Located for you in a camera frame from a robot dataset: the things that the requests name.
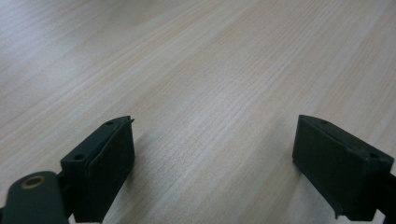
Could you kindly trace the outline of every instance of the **table surface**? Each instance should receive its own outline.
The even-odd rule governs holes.
[[[0,204],[130,115],[105,223],[349,223],[291,162],[297,118],[396,157],[395,21],[392,0],[1,1]]]

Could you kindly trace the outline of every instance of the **light wood surface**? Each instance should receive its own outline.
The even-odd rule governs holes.
[[[396,157],[396,1],[0,2],[1,205],[131,115],[105,223],[349,223],[291,162],[299,114]]]

